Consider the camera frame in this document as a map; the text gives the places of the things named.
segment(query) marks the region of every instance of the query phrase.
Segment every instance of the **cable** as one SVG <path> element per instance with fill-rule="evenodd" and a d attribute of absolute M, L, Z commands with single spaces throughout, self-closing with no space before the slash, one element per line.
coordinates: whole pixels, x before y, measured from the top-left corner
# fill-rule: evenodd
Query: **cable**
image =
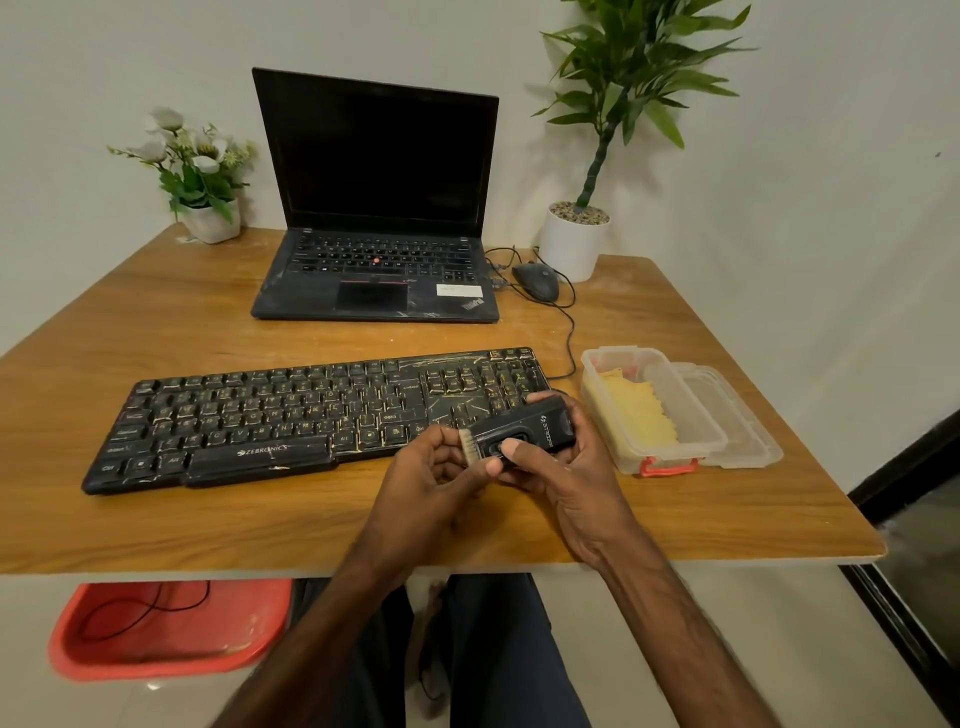
<path fill-rule="evenodd" d="M 205 601 L 207 601 L 210 598 L 210 580 L 207 579 L 206 581 L 206 589 L 204 590 L 204 595 L 201 597 L 200 601 L 194 604 L 189 604 L 185 607 L 157 606 L 157 604 L 160 602 L 160 594 L 162 592 L 163 592 L 163 582 L 160 582 L 159 584 L 156 585 L 156 594 L 154 595 L 154 600 L 151 602 L 145 601 L 144 599 L 141 599 L 136 596 L 118 596 L 115 599 L 109 599 L 105 601 L 103 604 L 98 604 L 96 607 L 90 610 L 90 613 L 87 614 L 86 617 L 84 617 L 83 621 L 81 621 L 80 627 L 77 630 L 78 633 L 80 634 L 80 639 L 86 643 L 106 642 L 107 640 L 112 640 L 114 637 L 119 637 L 120 635 L 129 632 L 137 624 L 139 624 L 141 621 L 146 619 L 147 616 L 152 612 L 186 612 L 191 609 L 196 609 L 197 607 L 199 607 L 201 604 L 203 604 Z M 113 604 L 142 604 L 147 609 L 142 615 L 137 617 L 134 621 L 132 621 L 130 624 L 128 624 L 126 627 L 124 627 L 121 630 L 113 632 L 112 634 L 109 634 L 109 635 L 104 635 L 103 637 L 88 636 L 86 634 L 86 627 L 90 624 L 90 621 L 93 619 L 93 616 L 99 613 L 102 609 L 106 609 L 107 607 L 112 606 Z"/>
<path fill-rule="evenodd" d="M 563 273 L 561 273 L 556 268 L 551 266 L 549 263 L 544 262 L 543 258 L 540 257 L 539 248 L 534 248 L 533 250 L 534 250 L 534 255 L 537 257 L 537 260 L 543 263 L 543 265 L 550 268 L 550 270 L 556 273 L 558 276 L 562 276 L 563 279 L 566 281 L 566 284 L 570 286 L 570 293 L 573 295 L 573 300 L 570 303 L 565 303 L 564 305 L 560 305 L 559 303 L 555 303 L 552 301 L 541 301 L 540 299 L 535 299 L 532 296 L 528 296 L 522 288 L 516 285 L 516 283 L 511 283 L 506 279 L 506 277 L 501 273 L 501 271 L 506 270 L 507 268 L 510 268 L 513 265 L 514 257 L 516 257 L 516 259 L 519 260 L 520 262 L 523 262 L 523 258 L 520 257 L 520 253 L 517 251 L 516 247 L 511 246 L 510 248 L 489 248 L 484 252 L 484 255 L 486 255 L 486 253 L 491 253 L 493 251 L 511 251 L 510 260 L 507 262 L 506 265 L 497 265 L 492 260 L 487 258 L 487 262 L 490 264 L 490 267 L 493 270 L 493 272 L 496 273 L 498 276 L 500 276 L 500 278 L 503 280 L 504 283 L 506 283 L 511 288 L 513 288 L 514 292 L 517 295 L 519 295 L 522 299 L 529 301 L 530 303 L 538 303 L 540 305 L 546 305 L 546 306 L 550 306 L 551 308 L 556 308 L 570 322 L 570 332 L 566 335 L 566 355 L 570 359 L 570 371 L 563 375 L 548 376 L 546 378 L 547 381 L 553 381 L 555 379 L 566 379 L 577 373 L 577 360 L 573 357 L 573 350 L 570 348 L 570 339 L 573 338 L 573 332 L 574 330 L 576 330 L 577 322 L 574 321 L 573 317 L 570 316 L 570 314 L 568 314 L 565 311 L 565 309 L 570 308 L 575 303 L 577 303 L 577 289 L 573 287 L 573 283 L 570 282 L 570 279 L 567 276 L 565 276 Z"/>

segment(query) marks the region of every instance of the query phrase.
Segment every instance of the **right hand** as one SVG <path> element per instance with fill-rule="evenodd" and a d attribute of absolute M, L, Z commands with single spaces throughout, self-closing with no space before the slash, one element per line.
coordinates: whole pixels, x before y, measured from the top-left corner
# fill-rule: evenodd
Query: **right hand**
<path fill-rule="evenodd" d="M 537 392 L 528 402 L 562 397 L 577 436 L 572 448 L 556 456 L 513 438 L 501 451 L 520 471 L 507 471 L 499 480 L 517 488 L 543 493 L 557 509 L 557 520 L 574 556 L 598 570 L 605 545 L 642 533 L 623 497 L 607 448 L 584 407 L 561 392 Z"/>

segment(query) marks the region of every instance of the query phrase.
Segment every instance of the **black laptop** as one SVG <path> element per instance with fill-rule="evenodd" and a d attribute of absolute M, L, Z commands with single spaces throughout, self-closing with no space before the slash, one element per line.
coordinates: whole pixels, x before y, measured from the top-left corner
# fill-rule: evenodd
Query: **black laptop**
<path fill-rule="evenodd" d="M 493 322 L 493 96 L 253 70 L 287 232 L 258 319 Z"/>

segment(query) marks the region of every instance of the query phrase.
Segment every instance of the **computer mouse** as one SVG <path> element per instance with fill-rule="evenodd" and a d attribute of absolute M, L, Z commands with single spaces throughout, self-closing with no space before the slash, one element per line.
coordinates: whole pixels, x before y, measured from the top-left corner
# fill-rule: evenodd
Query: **computer mouse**
<path fill-rule="evenodd" d="M 543 263 L 515 265 L 514 278 L 524 291 L 538 301 L 553 303 L 560 297 L 560 282 L 549 265 Z"/>

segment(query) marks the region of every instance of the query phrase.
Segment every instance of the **red basket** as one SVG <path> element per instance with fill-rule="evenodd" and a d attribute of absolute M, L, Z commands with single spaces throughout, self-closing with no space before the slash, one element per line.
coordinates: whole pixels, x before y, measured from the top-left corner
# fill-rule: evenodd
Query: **red basket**
<path fill-rule="evenodd" d="M 194 609 L 174 609 L 204 597 L 205 581 L 144 581 L 83 584 L 71 597 L 50 636 L 50 664 L 71 680 L 142 680 L 228 672 L 259 659 L 282 634 L 290 608 L 290 579 L 213 581 L 209 596 Z"/>

